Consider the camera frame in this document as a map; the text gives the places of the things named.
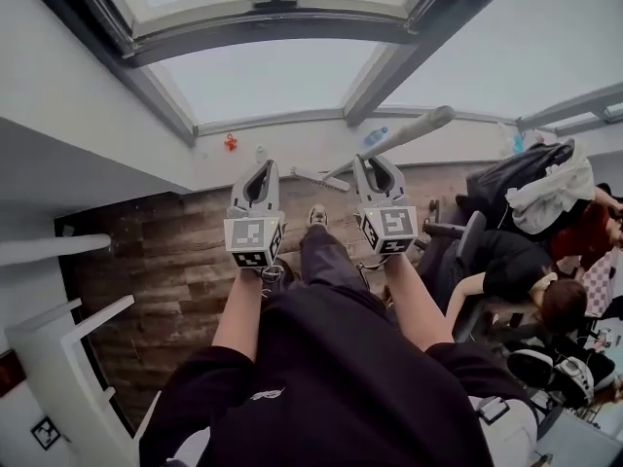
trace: blue bottle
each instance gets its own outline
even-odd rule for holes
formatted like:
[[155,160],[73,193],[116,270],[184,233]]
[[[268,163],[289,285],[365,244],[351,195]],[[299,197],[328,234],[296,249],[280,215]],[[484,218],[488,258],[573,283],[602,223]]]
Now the blue bottle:
[[363,145],[366,147],[372,147],[373,145],[379,143],[386,133],[387,126],[383,126],[381,129],[375,129],[363,139]]

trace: red shirt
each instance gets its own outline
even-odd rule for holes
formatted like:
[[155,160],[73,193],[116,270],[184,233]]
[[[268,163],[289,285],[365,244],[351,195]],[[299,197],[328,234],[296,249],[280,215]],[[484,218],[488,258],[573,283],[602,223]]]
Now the red shirt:
[[605,230],[610,215],[607,208],[592,202],[570,227],[549,240],[554,262],[565,256],[580,256],[580,266],[588,270],[612,249]]

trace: sneaker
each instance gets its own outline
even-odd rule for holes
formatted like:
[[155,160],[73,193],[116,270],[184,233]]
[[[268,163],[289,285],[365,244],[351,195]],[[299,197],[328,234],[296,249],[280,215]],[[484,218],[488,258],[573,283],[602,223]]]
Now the sneaker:
[[313,225],[321,225],[325,229],[329,228],[329,217],[327,215],[327,210],[322,204],[314,204],[310,209],[308,228]]

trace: red toy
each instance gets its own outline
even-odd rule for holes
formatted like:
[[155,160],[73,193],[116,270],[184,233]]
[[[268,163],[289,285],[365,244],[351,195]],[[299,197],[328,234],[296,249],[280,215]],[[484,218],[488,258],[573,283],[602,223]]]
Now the red toy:
[[223,143],[225,144],[225,147],[227,147],[229,151],[234,151],[238,146],[238,139],[234,138],[232,134],[229,133],[226,137],[225,142]]

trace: black shirt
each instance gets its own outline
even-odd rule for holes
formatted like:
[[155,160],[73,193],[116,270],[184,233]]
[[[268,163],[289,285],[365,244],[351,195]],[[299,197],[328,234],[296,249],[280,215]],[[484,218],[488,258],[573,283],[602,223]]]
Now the black shirt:
[[540,246],[504,231],[483,232],[475,258],[475,272],[485,272],[485,294],[500,296],[510,303],[524,301],[553,265]]
[[426,353],[372,295],[312,286],[272,299],[257,362],[199,351],[167,383],[140,442],[160,467],[211,427],[200,466],[491,466],[468,396],[528,397],[473,344]]

